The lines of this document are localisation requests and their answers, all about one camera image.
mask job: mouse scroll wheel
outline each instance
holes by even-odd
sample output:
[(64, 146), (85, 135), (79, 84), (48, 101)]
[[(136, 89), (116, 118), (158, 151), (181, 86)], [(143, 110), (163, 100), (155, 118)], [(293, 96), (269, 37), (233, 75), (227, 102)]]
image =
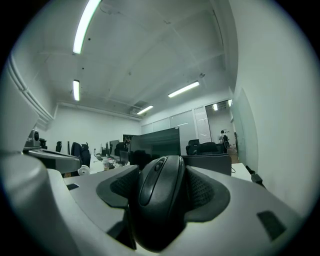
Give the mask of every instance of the mouse scroll wheel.
[(159, 162), (156, 164), (154, 170), (155, 170), (156, 172), (159, 171), (159, 170), (161, 169), (161, 166), (164, 164), (164, 162), (165, 162), (165, 161), (159, 161)]

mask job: black computer mouse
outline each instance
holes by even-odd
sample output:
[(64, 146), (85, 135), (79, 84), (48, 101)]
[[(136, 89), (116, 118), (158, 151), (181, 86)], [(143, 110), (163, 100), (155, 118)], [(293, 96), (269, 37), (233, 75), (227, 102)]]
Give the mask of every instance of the black computer mouse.
[(132, 233), (139, 245), (160, 252), (184, 229), (186, 186), (181, 156), (164, 156), (145, 166), (129, 198)]

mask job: fluorescent tube light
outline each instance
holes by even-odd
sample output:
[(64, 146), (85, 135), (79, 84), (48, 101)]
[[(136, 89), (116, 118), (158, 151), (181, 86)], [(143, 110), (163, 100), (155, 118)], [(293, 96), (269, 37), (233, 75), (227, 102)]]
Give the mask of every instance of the fluorescent tube light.
[(137, 115), (140, 115), (140, 114), (148, 111), (149, 109), (152, 109), (153, 107), (154, 107), (154, 106), (150, 105), (150, 106), (146, 107), (145, 109), (141, 110), (140, 112), (138, 112)]
[(87, 28), (100, 1), (101, 0), (89, 0), (89, 2), (86, 4), (86, 7), (82, 13), (82, 16), (78, 25), (78, 29), (76, 30), (76, 34), (74, 38), (73, 52), (75, 54), (81, 53), (81, 48), (85, 39)]
[(183, 87), (183, 88), (180, 89), (180, 90), (176, 90), (175, 92), (170, 93), (168, 96), (169, 96), (170, 98), (172, 98), (172, 97), (174, 97), (174, 96), (176, 96), (176, 95), (178, 95), (178, 94), (181, 94), (181, 93), (183, 93), (183, 92), (185, 92), (185, 91), (187, 91), (187, 90), (190, 90), (190, 89), (192, 89), (192, 88), (194, 88), (194, 87), (196, 87), (196, 86), (198, 86), (198, 85), (200, 85), (200, 83), (199, 83), (198, 81), (195, 81), (195, 82), (193, 82), (192, 84), (189, 84), (189, 85), (187, 85), (186, 87)]
[(76, 101), (80, 100), (79, 83), (80, 82), (78, 80), (73, 80), (73, 97)]

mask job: ceiling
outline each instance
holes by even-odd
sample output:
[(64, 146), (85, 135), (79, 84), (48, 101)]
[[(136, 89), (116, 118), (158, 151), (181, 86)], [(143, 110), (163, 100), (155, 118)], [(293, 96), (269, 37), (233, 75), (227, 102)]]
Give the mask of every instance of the ceiling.
[[(133, 106), (168, 101), (169, 93), (196, 80), (200, 86), (177, 96), (180, 101), (228, 89), (228, 83), (221, 82), (228, 75), (210, 1), (103, 0), (81, 54), (74, 54), (86, 4), (87, 0), (52, 1), (36, 30), (41, 47), (34, 59), (58, 102), (129, 114)], [(74, 79), (80, 81), (79, 102), (73, 99)]]

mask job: white desk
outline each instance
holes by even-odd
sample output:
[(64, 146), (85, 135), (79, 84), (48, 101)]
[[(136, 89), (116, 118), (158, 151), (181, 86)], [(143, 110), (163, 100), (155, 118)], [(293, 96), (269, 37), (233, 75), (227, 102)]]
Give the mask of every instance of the white desk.
[[(122, 166), (121, 164), (116, 163), (114, 160), (109, 160), (108, 162), (110, 164), (113, 164), (114, 168), (118, 168)], [(90, 158), (90, 174), (96, 174), (103, 171), (104, 171), (103, 160), (99, 161), (97, 157), (92, 154)]]
[(244, 166), (243, 163), (233, 163), (231, 164), (231, 167), (235, 170), (231, 169), (232, 173), (231, 173), (231, 177), (235, 177), (238, 179), (242, 179), (248, 182), (252, 182), (251, 180), (251, 174), (248, 172), (247, 168)]

